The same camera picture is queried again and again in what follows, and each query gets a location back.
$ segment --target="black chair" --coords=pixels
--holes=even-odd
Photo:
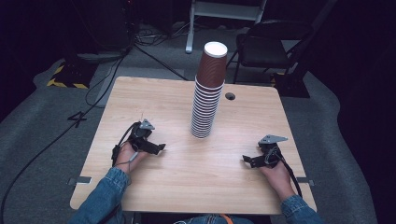
[[[270,68],[286,69],[284,76],[287,76],[295,63],[293,55],[297,47],[312,31],[311,25],[300,21],[269,20],[256,23],[245,34],[236,37],[237,49],[227,63],[227,67],[235,63],[233,58],[238,54],[233,83],[237,81],[240,64],[265,68],[264,73]],[[285,50],[282,40],[295,40],[297,43]]]

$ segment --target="hand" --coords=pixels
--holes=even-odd
[[[290,183],[290,175],[282,161],[274,168],[260,167],[259,170],[267,177],[271,187],[276,191],[280,201],[295,195]]]
[[[121,169],[127,175],[131,173],[132,170],[134,170],[137,165],[149,155],[147,152],[141,151],[132,162],[128,162],[128,160],[131,159],[134,153],[135,151],[132,148],[132,145],[129,142],[125,142],[122,145],[119,156],[116,160],[115,166]]]

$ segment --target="person's right hand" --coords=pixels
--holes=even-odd
[[[290,183],[290,175],[282,161],[274,168],[260,167],[259,170],[267,177],[271,187],[276,191],[280,201],[295,195]]]

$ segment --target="stack of paper cups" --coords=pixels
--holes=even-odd
[[[192,105],[191,133],[208,137],[218,109],[224,85],[227,47],[219,42],[205,44],[197,76]]]

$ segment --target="denim sleeve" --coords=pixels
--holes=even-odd
[[[68,223],[99,223],[120,204],[128,182],[127,174],[118,168],[111,168]]]
[[[289,224],[324,223],[312,208],[299,196],[293,195],[280,205]]]

